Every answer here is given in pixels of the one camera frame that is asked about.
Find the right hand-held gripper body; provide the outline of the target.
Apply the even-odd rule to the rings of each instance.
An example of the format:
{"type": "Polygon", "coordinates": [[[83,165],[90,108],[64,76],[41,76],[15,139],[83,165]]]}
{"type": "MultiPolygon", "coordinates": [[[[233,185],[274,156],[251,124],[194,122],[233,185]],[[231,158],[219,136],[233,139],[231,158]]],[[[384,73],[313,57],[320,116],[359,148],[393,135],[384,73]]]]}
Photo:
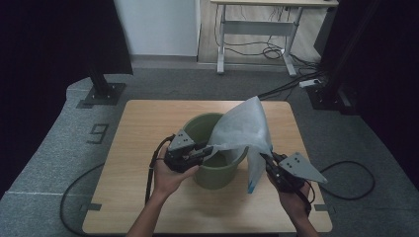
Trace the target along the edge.
{"type": "Polygon", "coordinates": [[[273,169],[266,165],[266,172],[280,192],[295,193],[306,181],[328,183],[328,180],[299,152],[287,156],[282,162],[274,160],[274,164],[273,169]]]}

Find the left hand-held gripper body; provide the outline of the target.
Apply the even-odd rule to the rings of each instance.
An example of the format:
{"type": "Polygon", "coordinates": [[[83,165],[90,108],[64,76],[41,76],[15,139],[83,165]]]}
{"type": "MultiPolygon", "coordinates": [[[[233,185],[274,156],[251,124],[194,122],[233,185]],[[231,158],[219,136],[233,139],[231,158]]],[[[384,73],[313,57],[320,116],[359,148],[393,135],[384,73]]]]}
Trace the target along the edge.
{"type": "Polygon", "coordinates": [[[189,154],[194,149],[196,142],[183,130],[180,129],[170,142],[165,157],[165,164],[178,173],[184,173],[188,169],[201,165],[204,158],[190,159],[189,154]]]}

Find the green plastic trash bin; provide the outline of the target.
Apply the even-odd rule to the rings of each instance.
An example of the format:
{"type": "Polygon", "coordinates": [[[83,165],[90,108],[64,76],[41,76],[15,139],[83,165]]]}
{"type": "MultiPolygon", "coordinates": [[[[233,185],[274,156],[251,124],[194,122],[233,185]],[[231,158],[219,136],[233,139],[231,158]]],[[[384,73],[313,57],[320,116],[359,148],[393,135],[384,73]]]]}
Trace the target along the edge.
{"type": "MultiPolygon", "coordinates": [[[[196,143],[207,143],[212,130],[222,117],[207,113],[191,118],[183,127],[196,143]]],[[[235,177],[238,165],[244,160],[248,148],[217,151],[206,160],[195,174],[196,183],[204,189],[218,190],[227,186],[235,177]]]]}

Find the white blue-edged trash bag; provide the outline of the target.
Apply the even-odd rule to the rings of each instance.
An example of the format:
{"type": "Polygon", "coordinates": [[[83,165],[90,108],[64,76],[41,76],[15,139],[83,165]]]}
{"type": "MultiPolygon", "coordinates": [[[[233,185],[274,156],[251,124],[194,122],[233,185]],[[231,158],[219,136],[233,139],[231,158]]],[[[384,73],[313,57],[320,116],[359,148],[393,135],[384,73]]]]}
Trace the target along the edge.
{"type": "Polygon", "coordinates": [[[253,97],[225,113],[215,124],[208,146],[213,147],[211,159],[216,152],[227,155],[227,163],[238,161],[247,151],[248,186],[252,194],[265,171],[261,154],[270,155],[273,150],[265,111],[258,97],[253,97]]]}

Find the person's right hand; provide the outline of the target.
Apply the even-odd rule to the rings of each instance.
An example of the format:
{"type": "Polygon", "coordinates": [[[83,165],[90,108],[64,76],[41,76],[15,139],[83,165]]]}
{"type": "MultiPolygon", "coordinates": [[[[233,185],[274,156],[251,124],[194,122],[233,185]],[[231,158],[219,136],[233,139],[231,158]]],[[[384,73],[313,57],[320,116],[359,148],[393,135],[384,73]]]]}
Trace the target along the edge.
{"type": "Polygon", "coordinates": [[[277,189],[281,206],[295,227],[309,223],[305,202],[295,193],[284,193],[277,189]]]}

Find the person's left hand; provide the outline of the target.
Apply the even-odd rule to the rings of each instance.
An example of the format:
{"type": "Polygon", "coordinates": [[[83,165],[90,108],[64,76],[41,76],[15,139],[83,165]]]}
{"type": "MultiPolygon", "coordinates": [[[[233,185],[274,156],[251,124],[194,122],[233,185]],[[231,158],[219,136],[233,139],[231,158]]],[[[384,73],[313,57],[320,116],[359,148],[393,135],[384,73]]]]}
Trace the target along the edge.
{"type": "Polygon", "coordinates": [[[194,166],[184,173],[172,171],[163,161],[166,151],[167,146],[164,145],[159,150],[154,165],[154,188],[151,195],[153,200],[166,200],[178,190],[184,180],[192,177],[199,170],[198,166],[194,166]]]}

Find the black metal stand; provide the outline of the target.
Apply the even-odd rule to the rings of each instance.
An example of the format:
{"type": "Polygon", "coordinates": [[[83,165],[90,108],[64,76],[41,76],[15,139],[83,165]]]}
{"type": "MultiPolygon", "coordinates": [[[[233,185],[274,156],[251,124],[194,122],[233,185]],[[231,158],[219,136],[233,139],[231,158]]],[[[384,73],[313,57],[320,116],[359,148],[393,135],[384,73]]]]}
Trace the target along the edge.
{"type": "Polygon", "coordinates": [[[125,83],[109,83],[102,72],[92,64],[87,64],[87,72],[92,88],[86,98],[81,100],[77,109],[91,109],[94,106],[115,106],[126,87],[125,83]]]}
{"type": "Polygon", "coordinates": [[[348,86],[356,53],[361,50],[362,35],[377,11],[381,0],[337,0],[328,7],[314,48],[321,59],[316,69],[324,76],[321,86],[307,89],[315,110],[355,113],[356,102],[348,86]]]}

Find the white power strip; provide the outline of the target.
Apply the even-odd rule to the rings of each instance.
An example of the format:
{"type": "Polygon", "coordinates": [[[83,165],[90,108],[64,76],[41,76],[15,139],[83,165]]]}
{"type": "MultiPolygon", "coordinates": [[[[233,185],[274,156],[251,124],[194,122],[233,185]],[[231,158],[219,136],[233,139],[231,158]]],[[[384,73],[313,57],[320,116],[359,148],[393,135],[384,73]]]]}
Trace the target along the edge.
{"type": "Polygon", "coordinates": [[[310,79],[310,80],[301,81],[298,83],[298,85],[299,85],[299,88],[321,86],[321,81],[318,79],[310,79]]]}

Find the white metal-legged desk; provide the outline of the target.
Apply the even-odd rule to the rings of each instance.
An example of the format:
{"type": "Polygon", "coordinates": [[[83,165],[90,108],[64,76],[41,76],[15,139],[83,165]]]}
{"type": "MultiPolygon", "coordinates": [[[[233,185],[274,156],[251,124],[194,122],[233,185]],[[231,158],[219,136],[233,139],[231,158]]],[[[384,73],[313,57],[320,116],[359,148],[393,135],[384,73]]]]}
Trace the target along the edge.
{"type": "Polygon", "coordinates": [[[291,49],[302,12],[305,8],[336,8],[337,0],[210,0],[211,3],[221,7],[219,21],[220,43],[217,51],[216,72],[224,73],[224,36],[279,36],[288,37],[285,48],[282,50],[282,59],[292,77],[296,76],[291,58],[291,49]],[[226,7],[233,5],[245,6],[272,6],[272,7],[295,7],[296,16],[292,22],[254,22],[254,21],[230,21],[226,19],[226,7]]]}

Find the black curtain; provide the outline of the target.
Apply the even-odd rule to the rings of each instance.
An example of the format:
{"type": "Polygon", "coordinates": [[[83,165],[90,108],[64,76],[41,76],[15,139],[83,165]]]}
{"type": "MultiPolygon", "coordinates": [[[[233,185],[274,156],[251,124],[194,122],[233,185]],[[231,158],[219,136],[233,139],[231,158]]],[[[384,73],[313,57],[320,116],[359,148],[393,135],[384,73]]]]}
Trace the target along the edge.
{"type": "Polygon", "coordinates": [[[59,116],[69,85],[131,72],[114,0],[0,0],[0,198],[59,116]]]}
{"type": "Polygon", "coordinates": [[[360,47],[355,111],[419,188],[419,0],[381,0],[360,47]]]}

